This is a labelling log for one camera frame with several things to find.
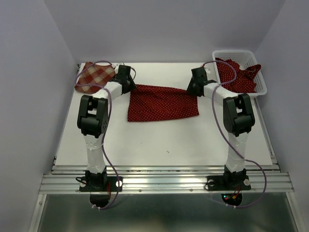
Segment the red beige plaid skirt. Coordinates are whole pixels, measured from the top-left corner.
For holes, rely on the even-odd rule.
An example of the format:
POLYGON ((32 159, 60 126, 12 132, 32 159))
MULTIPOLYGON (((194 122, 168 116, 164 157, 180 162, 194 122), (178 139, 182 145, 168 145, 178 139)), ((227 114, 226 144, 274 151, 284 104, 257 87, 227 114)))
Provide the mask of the red beige plaid skirt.
POLYGON ((102 66, 86 62, 74 89, 80 93, 94 94, 106 86, 115 75, 115 69, 111 64, 102 66))

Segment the red white polka-dot skirt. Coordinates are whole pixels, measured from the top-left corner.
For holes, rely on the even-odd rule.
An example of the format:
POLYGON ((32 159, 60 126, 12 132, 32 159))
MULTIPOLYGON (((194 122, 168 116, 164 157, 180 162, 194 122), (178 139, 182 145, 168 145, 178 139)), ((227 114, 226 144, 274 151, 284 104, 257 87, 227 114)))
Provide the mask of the red white polka-dot skirt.
POLYGON ((199 115, 197 97, 173 87, 137 85, 130 93, 128 122, 157 122, 199 115))

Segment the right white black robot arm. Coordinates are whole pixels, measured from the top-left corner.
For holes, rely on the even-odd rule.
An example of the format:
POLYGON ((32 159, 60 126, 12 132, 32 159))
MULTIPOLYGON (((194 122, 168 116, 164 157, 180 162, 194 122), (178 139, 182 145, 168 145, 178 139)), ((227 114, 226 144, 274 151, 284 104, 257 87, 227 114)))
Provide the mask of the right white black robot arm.
POLYGON ((210 191, 250 190, 245 168, 246 141, 255 124, 252 103, 248 94, 237 94, 208 80, 203 67, 191 70, 192 77, 187 92, 211 99, 223 108, 223 125, 228 132, 228 156, 222 175, 207 176, 205 189, 210 191))

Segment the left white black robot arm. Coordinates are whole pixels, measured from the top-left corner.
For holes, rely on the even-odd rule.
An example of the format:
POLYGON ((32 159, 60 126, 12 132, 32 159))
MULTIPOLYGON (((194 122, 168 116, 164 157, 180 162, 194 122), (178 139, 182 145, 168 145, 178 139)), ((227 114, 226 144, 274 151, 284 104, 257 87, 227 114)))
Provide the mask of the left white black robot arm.
POLYGON ((104 151, 104 138, 109 125, 112 101, 136 88, 131 76, 132 67, 119 65, 114 77, 92 95, 80 99, 77 127, 84 137, 87 152, 87 167, 84 176, 77 177, 80 192, 121 192, 122 177, 108 176, 107 165, 111 163, 104 151))

